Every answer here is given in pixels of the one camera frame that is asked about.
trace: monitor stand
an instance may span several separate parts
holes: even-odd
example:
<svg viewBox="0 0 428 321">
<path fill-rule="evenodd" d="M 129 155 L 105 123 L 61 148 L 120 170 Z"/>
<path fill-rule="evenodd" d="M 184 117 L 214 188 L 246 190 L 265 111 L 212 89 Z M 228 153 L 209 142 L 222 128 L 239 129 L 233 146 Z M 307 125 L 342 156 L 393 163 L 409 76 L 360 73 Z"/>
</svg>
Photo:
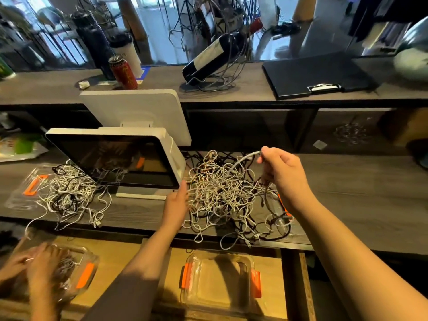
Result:
<svg viewBox="0 0 428 321">
<path fill-rule="evenodd" d="M 116 197 L 165 200 L 172 189 L 119 186 Z"/>
</svg>

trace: monitor screen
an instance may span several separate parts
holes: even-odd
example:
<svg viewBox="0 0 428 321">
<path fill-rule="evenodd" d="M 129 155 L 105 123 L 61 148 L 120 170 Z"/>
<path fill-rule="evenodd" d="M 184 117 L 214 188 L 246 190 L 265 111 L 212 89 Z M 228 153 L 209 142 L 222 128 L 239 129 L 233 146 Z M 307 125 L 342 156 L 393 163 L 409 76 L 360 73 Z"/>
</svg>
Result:
<svg viewBox="0 0 428 321">
<path fill-rule="evenodd" d="M 155 136 L 47 134 L 48 139 L 95 182 L 178 189 Z"/>
</svg>

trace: clipboard clip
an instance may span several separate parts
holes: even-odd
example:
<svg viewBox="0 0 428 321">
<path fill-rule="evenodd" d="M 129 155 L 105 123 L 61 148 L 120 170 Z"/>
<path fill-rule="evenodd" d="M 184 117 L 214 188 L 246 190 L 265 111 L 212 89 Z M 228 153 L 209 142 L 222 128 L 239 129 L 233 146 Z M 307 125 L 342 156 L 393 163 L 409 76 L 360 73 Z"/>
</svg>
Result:
<svg viewBox="0 0 428 321">
<path fill-rule="evenodd" d="M 312 93 L 328 93 L 334 91 L 340 91 L 342 86 L 340 84 L 329 84 L 329 83 L 320 83 L 316 86 L 309 86 L 308 90 Z"/>
</svg>

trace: bottle label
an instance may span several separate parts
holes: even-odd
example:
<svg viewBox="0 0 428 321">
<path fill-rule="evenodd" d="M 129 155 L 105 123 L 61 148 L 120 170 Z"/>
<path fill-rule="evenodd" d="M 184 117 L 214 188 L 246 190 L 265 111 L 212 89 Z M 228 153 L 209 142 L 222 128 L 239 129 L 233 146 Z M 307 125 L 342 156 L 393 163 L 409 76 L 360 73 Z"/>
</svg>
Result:
<svg viewBox="0 0 428 321">
<path fill-rule="evenodd" d="M 193 60 L 196 70 L 200 70 L 222 53 L 224 53 L 223 48 L 221 47 L 220 41 L 217 39 Z"/>
</svg>

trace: drink can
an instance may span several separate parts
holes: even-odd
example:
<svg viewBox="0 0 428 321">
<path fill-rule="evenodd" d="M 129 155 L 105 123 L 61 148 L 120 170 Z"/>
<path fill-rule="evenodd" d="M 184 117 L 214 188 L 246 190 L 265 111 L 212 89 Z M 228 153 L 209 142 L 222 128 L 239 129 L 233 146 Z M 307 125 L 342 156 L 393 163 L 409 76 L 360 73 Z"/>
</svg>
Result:
<svg viewBox="0 0 428 321">
<path fill-rule="evenodd" d="M 122 55 L 115 55 L 108 60 L 110 69 L 113 71 L 114 77 L 120 83 L 123 89 L 133 90 L 138 88 L 135 76 L 132 73 L 131 67 Z"/>
<path fill-rule="evenodd" d="M 0 56 L 0 78 L 12 79 L 16 76 L 16 73 L 10 68 L 8 64 Z"/>
</svg>

